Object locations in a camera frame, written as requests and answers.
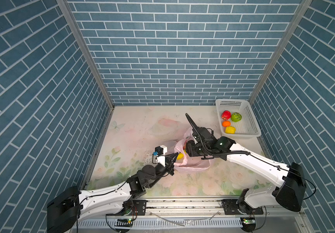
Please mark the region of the orange fruit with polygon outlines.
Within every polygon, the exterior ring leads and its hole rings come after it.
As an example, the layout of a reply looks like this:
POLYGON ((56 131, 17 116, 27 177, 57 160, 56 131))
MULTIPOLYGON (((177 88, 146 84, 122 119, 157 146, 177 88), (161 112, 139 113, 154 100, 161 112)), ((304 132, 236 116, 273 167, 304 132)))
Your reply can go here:
POLYGON ((225 121, 222 122, 222 126, 223 126, 223 127, 230 127, 230 126, 231 126, 231 122, 225 120, 225 121))

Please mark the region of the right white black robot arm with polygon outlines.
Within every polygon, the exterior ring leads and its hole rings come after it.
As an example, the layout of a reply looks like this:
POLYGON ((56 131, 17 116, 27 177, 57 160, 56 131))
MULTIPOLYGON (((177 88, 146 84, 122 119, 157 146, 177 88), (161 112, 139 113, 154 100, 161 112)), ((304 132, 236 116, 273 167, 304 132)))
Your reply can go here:
POLYGON ((217 139, 213 131, 198 127, 189 114, 186 114, 186 118, 193 128, 193 140, 188 141, 186 146, 190 157, 200 157, 202 160, 220 158, 243 166, 271 183, 256 190, 243 189, 236 202, 241 213, 250 214, 259 207, 277 205, 293 212, 301 210, 306 178, 299 164, 287 165, 270 160, 225 136, 217 139))

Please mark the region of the red fruit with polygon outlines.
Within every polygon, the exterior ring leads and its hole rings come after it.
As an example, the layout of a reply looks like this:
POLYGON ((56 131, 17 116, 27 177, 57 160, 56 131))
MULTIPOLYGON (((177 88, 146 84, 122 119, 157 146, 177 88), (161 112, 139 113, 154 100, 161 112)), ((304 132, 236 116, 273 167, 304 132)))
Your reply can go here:
POLYGON ((221 118, 226 121, 226 120, 229 120, 230 118, 232 117, 232 114, 230 111, 224 111, 221 115, 221 118))

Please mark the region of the pink plastic bag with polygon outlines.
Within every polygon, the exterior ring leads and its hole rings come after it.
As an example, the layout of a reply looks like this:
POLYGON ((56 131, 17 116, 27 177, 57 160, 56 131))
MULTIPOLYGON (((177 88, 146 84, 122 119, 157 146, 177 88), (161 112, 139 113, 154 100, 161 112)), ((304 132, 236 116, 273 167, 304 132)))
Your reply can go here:
POLYGON ((190 157, 186 151, 188 141, 193 140, 193 129, 192 127, 184 133, 183 138, 175 144, 174 152, 182 154, 181 159, 176 160, 174 163, 174 169, 181 173, 198 173, 203 172, 211 167, 209 160, 201 160, 200 157, 190 157))

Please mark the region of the white plastic mesh basket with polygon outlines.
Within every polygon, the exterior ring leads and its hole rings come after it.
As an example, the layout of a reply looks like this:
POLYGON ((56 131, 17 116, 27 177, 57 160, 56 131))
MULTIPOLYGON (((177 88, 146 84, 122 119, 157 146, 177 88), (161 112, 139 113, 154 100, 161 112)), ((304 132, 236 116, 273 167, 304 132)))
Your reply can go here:
POLYGON ((248 101, 217 99, 215 104, 223 136, 242 139, 261 136, 259 124, 248 101))

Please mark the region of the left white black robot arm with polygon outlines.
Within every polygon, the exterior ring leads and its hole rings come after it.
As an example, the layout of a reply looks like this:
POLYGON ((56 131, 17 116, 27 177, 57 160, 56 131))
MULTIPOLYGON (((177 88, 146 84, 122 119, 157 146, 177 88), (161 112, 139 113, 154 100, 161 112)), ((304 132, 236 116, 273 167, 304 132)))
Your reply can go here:
POLYGON ((174 174, 178 153, 161 156, 155 166, 146 165, 125 182, 96 190, 79 190, 72 186, 47 204, 47 232, 64 233, 85 219, 126 214, 133 209, 133 200, 145 195, 167 175, 174 174))

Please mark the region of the green fruit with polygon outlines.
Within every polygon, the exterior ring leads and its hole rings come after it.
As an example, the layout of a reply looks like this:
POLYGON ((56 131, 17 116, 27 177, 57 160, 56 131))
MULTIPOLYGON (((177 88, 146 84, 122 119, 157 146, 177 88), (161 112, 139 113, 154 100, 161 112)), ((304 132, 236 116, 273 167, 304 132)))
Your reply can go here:
POLYGON ((238 112, 232 113, 231 120, 232 122, 239 122, 242 120, 242 115, 238 112))

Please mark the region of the yellow lemon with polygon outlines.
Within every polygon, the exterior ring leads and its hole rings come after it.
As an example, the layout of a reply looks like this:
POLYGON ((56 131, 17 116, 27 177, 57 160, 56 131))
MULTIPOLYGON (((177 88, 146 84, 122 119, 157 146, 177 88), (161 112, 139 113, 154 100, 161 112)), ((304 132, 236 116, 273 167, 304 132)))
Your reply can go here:
POLYGON ((233 127, 233 126, 227 126, 225 128, 225 133, 226 134, 235 134, 235 132, 236 132, 236 128, 233 127))

